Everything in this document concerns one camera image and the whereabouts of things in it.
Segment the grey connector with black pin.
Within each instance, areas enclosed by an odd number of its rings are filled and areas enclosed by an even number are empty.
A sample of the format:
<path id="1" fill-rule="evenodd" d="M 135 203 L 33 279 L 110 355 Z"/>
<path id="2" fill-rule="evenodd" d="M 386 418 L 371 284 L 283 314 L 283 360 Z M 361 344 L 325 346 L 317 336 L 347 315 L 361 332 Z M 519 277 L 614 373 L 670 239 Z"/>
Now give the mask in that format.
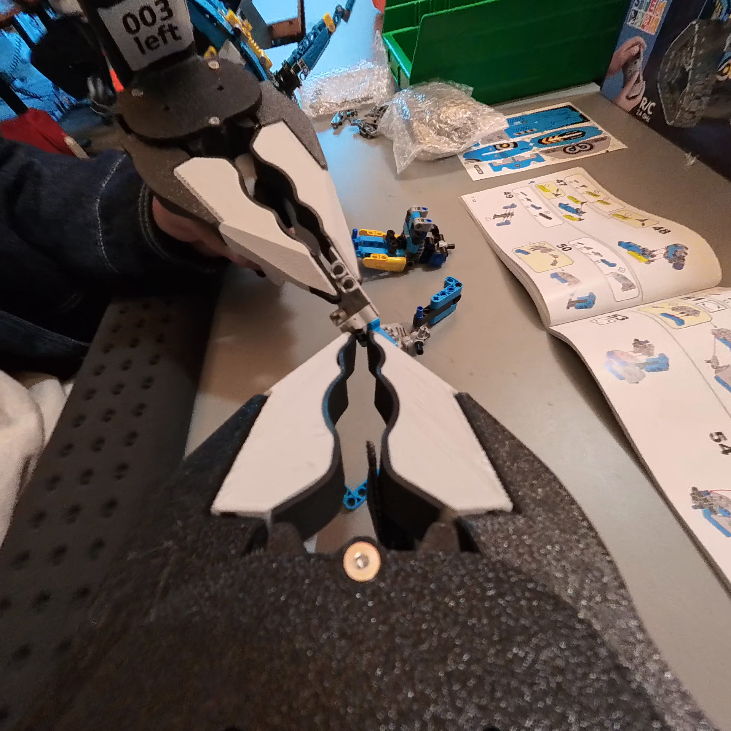
<path id="1" fill-rule="evenodd" d="M 411 357 L 418 357 L 424 353 L 425 343 L 431 337 L 431 329 L 424 324 L 420 327 L 404 323 L 396 323 L 391 327 L 391 336 L 397 342 L 399 349 Z"/>

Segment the blue yellow brick vehicle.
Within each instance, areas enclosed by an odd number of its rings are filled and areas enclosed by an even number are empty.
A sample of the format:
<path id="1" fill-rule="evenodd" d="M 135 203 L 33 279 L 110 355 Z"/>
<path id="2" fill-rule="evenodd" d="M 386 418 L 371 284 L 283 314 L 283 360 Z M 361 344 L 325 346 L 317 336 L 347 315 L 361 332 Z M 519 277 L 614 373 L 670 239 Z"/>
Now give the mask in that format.
<path id="1" fill-rule="evenodd" d="M 400 231 L 354 228 L 351 239 L 364 269 L 386 273 L 403 273 L 415 266 L 439 269 L 455 250 L 425 206 L 410 207 Z"/>

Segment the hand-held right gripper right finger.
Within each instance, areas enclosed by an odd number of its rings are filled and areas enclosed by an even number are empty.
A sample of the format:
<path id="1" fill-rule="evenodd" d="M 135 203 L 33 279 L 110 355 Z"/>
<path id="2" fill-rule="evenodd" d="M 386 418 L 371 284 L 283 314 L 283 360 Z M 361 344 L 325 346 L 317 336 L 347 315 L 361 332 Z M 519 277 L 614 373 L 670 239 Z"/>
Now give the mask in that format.
<path id="1" fill-rule="evenodd" d="M 369 334 L 381 437 L 376 498 L 402 531 L 441 517 L 511 512 L 513 505 L 458 400 L 458 392 L 385 335 Z"/>

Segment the open instruction booklet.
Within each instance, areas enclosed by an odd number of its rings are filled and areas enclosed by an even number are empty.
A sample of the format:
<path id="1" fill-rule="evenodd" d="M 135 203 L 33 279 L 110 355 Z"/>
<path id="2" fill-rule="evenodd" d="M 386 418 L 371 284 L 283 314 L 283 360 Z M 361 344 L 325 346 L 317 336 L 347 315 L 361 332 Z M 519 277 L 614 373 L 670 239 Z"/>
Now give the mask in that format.
<path id="1" fill-rule="evenodd" d="M 582 168 L 461 199 L 729 589 L 730 293 L 710 245 Z"/>

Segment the grey panel with connectors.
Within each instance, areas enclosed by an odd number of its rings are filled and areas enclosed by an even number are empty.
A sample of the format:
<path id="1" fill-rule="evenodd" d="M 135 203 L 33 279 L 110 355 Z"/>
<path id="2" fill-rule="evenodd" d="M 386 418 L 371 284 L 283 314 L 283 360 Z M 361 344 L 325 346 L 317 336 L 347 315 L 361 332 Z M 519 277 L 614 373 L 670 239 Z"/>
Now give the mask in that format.
<path id="1" fill-rule="evenodd" d="M 342 333 L 364 338 L 373 327 L 379 326 L 378 310 L 343 260 L 335 258 L 331 262 L 329 277 L 341 296 L 330 320 Z"/>

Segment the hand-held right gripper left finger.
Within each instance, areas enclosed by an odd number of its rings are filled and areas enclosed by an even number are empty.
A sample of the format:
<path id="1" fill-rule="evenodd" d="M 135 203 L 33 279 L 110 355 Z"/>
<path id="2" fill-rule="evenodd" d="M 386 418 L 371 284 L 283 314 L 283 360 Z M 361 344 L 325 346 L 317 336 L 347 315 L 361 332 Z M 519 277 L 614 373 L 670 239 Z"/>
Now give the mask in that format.
<path id="1" fill-rule="evenodd" d="M 344 494 L 336 425 L 349 406 L 357 340 L 342 334 L 265 394 L 214 498 L 215 515 L 328 523 Z"/>

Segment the blue sticker sheet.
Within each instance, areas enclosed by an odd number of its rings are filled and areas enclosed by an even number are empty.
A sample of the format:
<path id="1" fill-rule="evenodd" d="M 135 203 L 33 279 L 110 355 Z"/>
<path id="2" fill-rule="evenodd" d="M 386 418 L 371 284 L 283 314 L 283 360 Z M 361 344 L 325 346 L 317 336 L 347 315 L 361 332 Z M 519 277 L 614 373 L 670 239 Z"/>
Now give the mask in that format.
<path id="1" fill-rule="evenodd" d="M 472 180 L 620 151 L 626 145 L 570 103 L 519 113 L 459 155 Z"/>

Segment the person's left hand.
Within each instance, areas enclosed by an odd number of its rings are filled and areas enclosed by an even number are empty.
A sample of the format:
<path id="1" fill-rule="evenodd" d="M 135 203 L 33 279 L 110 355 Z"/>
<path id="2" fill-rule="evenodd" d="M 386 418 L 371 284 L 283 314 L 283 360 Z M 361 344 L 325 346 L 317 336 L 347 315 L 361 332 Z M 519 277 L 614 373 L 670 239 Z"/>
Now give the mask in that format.
<path id="1" fill-rule="evenodd" d="M 171 212 L 155 195 L 151 197 L 151 215 L 160 232 L 188 246 L 201 256 L 212 260 L 225 260 L 239 268 L 254 271 L 260 278 L 266 277 L 259 265 L 230 249 L 213 228 L 204 222 Z"/>

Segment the grey desk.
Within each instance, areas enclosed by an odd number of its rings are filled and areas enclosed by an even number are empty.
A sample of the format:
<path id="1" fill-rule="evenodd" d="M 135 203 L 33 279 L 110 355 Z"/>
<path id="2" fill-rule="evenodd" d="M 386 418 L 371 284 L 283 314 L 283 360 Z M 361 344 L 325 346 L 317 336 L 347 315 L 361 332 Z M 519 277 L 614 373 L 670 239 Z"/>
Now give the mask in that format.
<path id="1" fill-rule="evenodd" d="M 729 286 L 729 181 L 616 108 L 598 93 L 568 96 L 626 149 L 543 168 L 580 165 L 644 211 L 701 234 L 717 252 Z M 664 658 L 719 729 L 729 729 L 729 595 L 649 481 L 596 382 L 575 352 L 545 332 L 521 284 L 496 258 L 461 201 L 525 173 L 472 181 L 456 158 L 415 161 L 396 174 L 391 143 L 363 140 L 314 122 L 350 227 L 395 227 L 408 207 L 429 207 L 456 245 L 443 270 L 373 279 L 365 289 L 386 323 L 424 304 L 446 275 L 465 285 L 456 313 L 436 326 L 420 359 L 468 392 L 533 450 L 594 523 L 638 613 Z M 214 315 L 186 453 L 252 395 L 263 393 L 337 331 L 330 307 L 290 284 L 249 271 L 227 272 Z M 359 349 L 348 381 L 350 407 L 338 422 L 348 486 L 367 469 L 366 440 L 383 422 Z"/>

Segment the white shirt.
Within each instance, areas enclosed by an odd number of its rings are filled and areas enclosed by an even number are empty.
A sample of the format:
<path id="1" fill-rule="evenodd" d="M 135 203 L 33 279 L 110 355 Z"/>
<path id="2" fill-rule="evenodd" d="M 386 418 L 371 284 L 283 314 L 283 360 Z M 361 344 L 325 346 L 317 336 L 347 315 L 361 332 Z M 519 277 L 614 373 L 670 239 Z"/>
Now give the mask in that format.
<path id="1" fill-rule="evenodd" d="M 73 380 L 1 372 L 1 541 L 72 391 Z"/>

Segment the person's left forearm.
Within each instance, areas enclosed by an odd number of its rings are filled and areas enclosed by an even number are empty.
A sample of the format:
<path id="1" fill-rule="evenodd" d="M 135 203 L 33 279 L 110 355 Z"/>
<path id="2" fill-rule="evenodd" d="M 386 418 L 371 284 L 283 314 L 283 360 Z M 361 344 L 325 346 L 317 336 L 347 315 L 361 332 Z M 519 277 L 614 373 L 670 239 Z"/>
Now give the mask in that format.
<path id="1" fill-rule="evenodd" d="M 131 159 L 90 160 L 2 139 L 1 362 L 78 370 L 110 302 L 206 291 L 228 261 L 168 237 Z"/>

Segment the blue beams black axle assembly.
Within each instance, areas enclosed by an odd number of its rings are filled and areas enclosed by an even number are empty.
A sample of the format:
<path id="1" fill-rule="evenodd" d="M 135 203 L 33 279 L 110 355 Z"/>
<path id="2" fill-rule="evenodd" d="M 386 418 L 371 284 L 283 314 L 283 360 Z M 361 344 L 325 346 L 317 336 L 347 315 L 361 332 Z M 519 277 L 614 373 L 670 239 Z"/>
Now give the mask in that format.
<path id="1" fill-rule="evenodd" d="M 443 288 L 431 296 L 426 306 L 417 306 L 412 320 L 412 326 L 419 330 L 421 327 L 432 327 L 451 315 L 462 297 L 463 284 L 454 277 L 444 279 Z"/>

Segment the dark blue toy kit box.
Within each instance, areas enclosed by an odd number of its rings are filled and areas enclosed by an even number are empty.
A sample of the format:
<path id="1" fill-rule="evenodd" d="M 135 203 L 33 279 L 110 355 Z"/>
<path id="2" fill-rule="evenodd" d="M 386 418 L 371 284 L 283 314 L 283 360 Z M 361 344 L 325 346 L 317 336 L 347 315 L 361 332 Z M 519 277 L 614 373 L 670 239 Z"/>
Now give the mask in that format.
<path id="1" fill-rule="evenodd" d="M 729 180 L 730 2 L 630 2 L 600 92 Z"/>

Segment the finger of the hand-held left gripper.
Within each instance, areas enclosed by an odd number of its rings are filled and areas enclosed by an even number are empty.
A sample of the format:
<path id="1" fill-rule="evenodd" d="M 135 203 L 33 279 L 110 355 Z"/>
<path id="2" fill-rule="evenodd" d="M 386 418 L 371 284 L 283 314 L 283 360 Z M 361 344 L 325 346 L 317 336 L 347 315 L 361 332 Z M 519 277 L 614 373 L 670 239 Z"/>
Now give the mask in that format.
<path id="1" fill-rule="evenodd" d="M 254 137 L 252 149 L 260 160 L 287 177 L 297 202 L 316 216 L 330 244 L 354 278 L 360 279 L 350 228 L 327 167 L 283 121 L 263 126 Z"/>
<path id="2" fill-rule="evenodd" d="M 329 297 L 337 292 L 310 250 L 285 232 L 273 211 L 244 191 L 233 163 L 195 157 L 174 169 L 178 180 L 213 214 L 226 244 L 254 262 L 272 281 L 290 281 Z"/>

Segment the green plastic bin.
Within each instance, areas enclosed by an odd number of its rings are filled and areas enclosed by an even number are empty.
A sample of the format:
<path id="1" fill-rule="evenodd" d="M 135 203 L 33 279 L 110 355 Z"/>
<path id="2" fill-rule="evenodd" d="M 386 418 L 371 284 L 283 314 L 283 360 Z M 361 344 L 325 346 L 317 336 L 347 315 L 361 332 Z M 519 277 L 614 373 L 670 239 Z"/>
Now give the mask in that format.
<path id="1" fill-rule="evenodd" d="M 400 87 L 451 81 L 493 105 L 600 81 L 628 5 L 385 2 L 382 39 Z"/>

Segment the clear plastic bag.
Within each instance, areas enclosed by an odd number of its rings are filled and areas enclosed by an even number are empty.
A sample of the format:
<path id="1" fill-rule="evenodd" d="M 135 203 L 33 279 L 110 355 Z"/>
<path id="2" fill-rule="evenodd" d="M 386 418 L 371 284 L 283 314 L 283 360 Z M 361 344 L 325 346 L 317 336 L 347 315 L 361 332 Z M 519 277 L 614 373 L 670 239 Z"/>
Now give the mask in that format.
<path id="1" fill-rule="evenodd" d="M 319 118 L 342 110 L 383 105 L 395 93 L 396 81 L 382 35 L 375 31 L 369 59 L 310 75 L 300 89 L 299 103 L 308 117 Z"/>
<path id="2" fill-rule="evenodd" d="M 431 80 L 391 98 L 378 130 L 392 143 L 398 175 L 414 161 L 460 155 L 507 126 L 505 115 L 477 101 L 472 91 L 460 83 Z"/>

